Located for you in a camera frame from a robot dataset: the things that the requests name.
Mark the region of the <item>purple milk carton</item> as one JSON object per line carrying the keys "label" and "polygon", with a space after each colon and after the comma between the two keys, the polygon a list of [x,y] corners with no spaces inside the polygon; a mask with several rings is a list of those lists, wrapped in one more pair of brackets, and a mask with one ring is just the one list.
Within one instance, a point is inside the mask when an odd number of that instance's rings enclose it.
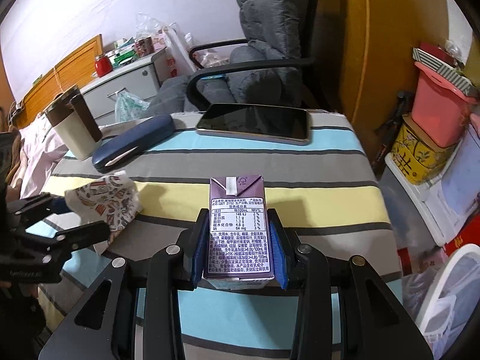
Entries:
{"label": "purple milk carton", "polygon": [[264,179],[210,178],[209,240],[203,277],[215,289],[261,289],[274,278]]}

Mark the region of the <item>white round trash bin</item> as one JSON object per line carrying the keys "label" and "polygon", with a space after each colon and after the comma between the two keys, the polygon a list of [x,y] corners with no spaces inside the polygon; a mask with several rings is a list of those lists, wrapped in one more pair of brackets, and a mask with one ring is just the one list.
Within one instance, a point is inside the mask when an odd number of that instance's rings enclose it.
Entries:
{"label": "white round trash bin", "polygon": [[416,316],[435,359],[453,348],[478,303],[479,246],[466,244],[435,274]]}

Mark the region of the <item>pink bed blanket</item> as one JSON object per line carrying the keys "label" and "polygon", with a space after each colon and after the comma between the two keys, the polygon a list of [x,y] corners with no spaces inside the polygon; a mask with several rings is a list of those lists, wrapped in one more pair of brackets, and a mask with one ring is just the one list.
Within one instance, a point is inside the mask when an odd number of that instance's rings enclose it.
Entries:
{"label": "pink bed blanket", "polygon": [[38,195],[61,158],[68,152],[44,114],[19,131],[19,168],[11,184],[21,180],[19,198]]}

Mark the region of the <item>beige brown thermos mug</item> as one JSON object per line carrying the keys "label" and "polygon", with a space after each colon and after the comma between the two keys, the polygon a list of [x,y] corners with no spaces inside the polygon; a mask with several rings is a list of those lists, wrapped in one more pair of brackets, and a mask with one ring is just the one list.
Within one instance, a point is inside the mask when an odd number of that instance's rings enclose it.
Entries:
{"label": "beige brown thermos mug", "polygon": [[44,113],[77,159],[85,160],[100,147],[103,134],[77,85],[58,94]]}

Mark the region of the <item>navy glasses case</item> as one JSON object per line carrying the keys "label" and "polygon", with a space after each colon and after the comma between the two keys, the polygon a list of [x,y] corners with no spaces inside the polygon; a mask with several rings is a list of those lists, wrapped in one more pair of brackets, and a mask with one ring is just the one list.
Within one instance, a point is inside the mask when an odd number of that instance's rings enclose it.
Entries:
{"label": "navy glasses case", "polygon": [[93,153],[92,164],[97,171],[106,172],[134,155],[170,138],[175,131],[171,115],[151,117],[103,143]]}

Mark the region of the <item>black smartphone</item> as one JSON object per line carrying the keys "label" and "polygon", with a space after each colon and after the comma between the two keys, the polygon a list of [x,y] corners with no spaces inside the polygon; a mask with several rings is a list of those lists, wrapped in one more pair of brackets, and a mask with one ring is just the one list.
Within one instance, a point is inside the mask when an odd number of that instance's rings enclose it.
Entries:
{"label": "black smartphone", "polygon": [[298,146],[311,141],[310,114],[288,106],[216,103],[202,114],[195,129],[203,135]]}

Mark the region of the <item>wooden headboard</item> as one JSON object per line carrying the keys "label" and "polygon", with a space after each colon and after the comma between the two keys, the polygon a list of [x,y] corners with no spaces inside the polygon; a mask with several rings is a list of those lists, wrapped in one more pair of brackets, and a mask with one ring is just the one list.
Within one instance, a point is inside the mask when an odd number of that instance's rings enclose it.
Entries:
{"label": "wooden headboard", "polygon": [[13,125],[24,128],[35,120],[54,98],[72,86],[83,88],[94,79],[95,57],[103,52],[103,37],[96,35],[56,63],[32,86],[19,103]]}

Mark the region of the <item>red jar on cabinet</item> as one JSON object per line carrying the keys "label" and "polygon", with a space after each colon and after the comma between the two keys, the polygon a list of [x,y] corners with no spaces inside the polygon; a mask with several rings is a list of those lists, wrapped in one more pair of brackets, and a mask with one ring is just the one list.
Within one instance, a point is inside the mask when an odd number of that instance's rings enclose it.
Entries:
{"label": "red jar on cabinet", "polygon": [[113,71],[112,63],[106,55],[97,55],[94,66],[98,78],[104,77]]}

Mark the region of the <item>white bedside cabinet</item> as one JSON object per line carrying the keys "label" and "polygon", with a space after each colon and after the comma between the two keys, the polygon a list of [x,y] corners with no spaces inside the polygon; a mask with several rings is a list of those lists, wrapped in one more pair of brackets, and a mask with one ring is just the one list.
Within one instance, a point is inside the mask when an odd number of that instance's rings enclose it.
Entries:
{"label": "white bedside cabinet", "polygon": [[126,90],[141,99],[149,99],[157,94],[169,77],[166,49],[161,49],[94,79],[80,92],[96,123],[99,126],[112,125],[115,122],[117,94]]}

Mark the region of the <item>yellow floral tin box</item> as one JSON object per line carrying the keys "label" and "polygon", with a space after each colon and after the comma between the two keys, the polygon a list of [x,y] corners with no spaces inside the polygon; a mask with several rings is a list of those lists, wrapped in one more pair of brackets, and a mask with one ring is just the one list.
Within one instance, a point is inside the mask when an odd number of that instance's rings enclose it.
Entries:
{"label": "yellow floral tin box", "polygon": [[391,149],[394,164],[412,185],[420,185],[436,177],[456,149],[438,146],[410,115],[403,124]]}

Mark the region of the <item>pink plastic bucket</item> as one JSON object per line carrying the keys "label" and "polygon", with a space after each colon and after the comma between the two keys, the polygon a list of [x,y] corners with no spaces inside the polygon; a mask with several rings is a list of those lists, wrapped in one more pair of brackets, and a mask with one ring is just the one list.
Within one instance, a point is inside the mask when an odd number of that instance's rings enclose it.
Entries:
{"label": "pink plastic bucket", "polygon": [[446,148],[461,138],[477,97],[466,96],[454,84],[420,62],[412,120],[436,143]]}

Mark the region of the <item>grey chair cushion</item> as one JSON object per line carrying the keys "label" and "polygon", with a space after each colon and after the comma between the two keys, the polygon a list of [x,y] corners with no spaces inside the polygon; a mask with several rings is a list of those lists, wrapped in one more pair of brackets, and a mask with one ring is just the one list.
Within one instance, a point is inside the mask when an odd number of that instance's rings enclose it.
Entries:
{"label": "grey chair cushion", "polygon": [[[233,49],[229,62],[247,63],[298,59],[299,14],[295,0],[236,0],[247,43]],[[199,108],[188,99],[190,77],[166,80],[141,114],[143,118]],[[223,78],[199,80],[196,85],[213,103],[253,103],[298,107],[301,105],[301,75],[292,67],[228,73]]]}

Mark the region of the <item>striped flat gift box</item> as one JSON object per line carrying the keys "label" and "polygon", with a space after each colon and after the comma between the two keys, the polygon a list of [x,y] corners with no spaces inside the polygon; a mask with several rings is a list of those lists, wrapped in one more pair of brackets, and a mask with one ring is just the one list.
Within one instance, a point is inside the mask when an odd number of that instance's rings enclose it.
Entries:
{"label": "striped flat gift box", "polygon": [[479,90],[477,87],[473,85],[472,82],[461,72],[445,63],[441,59],[416,47],[412,48],[412,58],[449,81],[466,96],[474,98],[479,97]]}

